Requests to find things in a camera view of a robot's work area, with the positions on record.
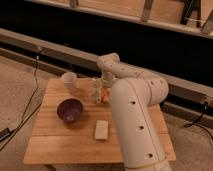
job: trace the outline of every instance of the floor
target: floor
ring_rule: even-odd
[[[35,89],[33,68],[0,56],[0,130],[15,128],[19,122],[28,99]],[[38,70],[39,91],[36,93],[31,111],[42,100],[49,78],[57,76]],[[213,170],[213,146],[205,132],[196,127],[182,128],[185,120],[164,114],[170,136],[177,155],[171,162],[173,171],[211,171]],[[22,163],[24,153],[32,132],[36,114],[19,131],[12,141],[0,152],[0,171],[46,171],[45,166],[26,166]],[[57,171],[119,171],[122,165],[56,165]]]

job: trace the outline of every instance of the white cup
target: white cup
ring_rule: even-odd
[[[69,92],[76,90],[77,75],[74,72],[66,72],[61,76],[61,81],[65,84]]]

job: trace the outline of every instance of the bowl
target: bowl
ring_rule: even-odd
[[[83,112],[83,104],[78,99],[66,99],[57,108],[58,117],[66,123],[72,123],[79,119]]]

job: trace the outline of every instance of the tabletop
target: tabletop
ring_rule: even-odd
[[[122,163],[120,147],[110,106],[94,104],[91,99],[91,78],[79,78],[77,90],[68,92],[59,79],[50,79],[41,108],[30,138],[24,164],[91,164]],[[84,112],[78,121],[65,124],[57,116],[57,106],[68,98],[79,99]],[[175,153],[159,105],[149,108],[160,141],[168,160],[175,160]],[[109,122],[106,141],[94,138],[97,120]]]

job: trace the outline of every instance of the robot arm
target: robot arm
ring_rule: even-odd
[[[104,83],[112,86],[111,111],[126,170],[170,171],[147,109],[166,98],[166,81],[148,70],[121,63],[117,54],[100,57],[98,66]]]

